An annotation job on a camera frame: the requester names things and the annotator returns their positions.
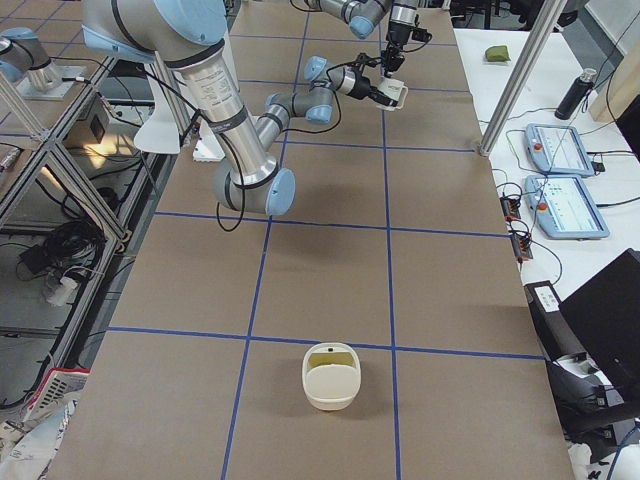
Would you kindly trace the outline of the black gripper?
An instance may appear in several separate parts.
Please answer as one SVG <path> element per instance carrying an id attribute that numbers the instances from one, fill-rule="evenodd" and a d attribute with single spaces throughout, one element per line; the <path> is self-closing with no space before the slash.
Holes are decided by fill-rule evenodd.
<path id="1" fill-rule="evenodd" d="M 371 84 L 364 75 L 366 67 L 376 67 L 381 63 L 379 57 L 371 57 L 366 53 L 359 53 L 355 60 L 344 67 L 344 90 L 347 96 L 362 100 L 369 98 L 376 103 L 384 100 L 384 95 Z"/>
<path id="2" fill-rule="evenodd" d="M 406 53 L 412 53 L 421 49 L 431 41 L 431 33 L 416 25 L 406 25 L 399 22 L 390 22 L 386 34 L 386 48 L 382 51 L 383 76 L 390 78 L 400 69 Z M 422 45 L 415 50 L 406 50 L 409 40 L 421 42 Z"/>

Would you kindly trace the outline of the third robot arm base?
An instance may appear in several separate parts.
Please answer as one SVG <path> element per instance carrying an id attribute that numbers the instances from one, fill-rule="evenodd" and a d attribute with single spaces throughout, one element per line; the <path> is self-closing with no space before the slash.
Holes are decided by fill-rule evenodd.
<path id="1" fill-rule="evenodd" d="M 1 73 L 25 99 L 60 101 L 77 80 L 85 80 L 85 70 L 57 64 L 30 28 L 1 32 Z"/>

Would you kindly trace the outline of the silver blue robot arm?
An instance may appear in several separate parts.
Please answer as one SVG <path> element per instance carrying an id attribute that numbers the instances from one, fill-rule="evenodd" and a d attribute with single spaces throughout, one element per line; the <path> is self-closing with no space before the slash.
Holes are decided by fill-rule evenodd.
<path id="1" fill-rule="evenodd" d="M 418 1 L 311 0 L 304 1 L 304 4 L 308 12 L 324 12 L 340 19 L 361 40 L 366 39 L 389 15 L 387 44 L 380 54 L 382 72 L 388 78 L 400 69 L 406 53 L 421 49 L 432 39 L 432 34 L 419 26 Z"/>
<path id="2" fill-rule="evenodd" d="M 223 58 L 227 20 L 221 1 L 86 1 L 82 28 L 86 45 L 95 50 L 140 63 L 160 58 L 182 76 L 225 154 L 214 175 L 215 195 L 240 212 L 278 216 L 291 207 L 294 173 L 268 151 L 290 119 L 328 123 L 337 92 L 397 103 L 353 68 L 313 57 L 304 70 L 308 92 L 275 94 L 267 110 L 251 118 Z"/>

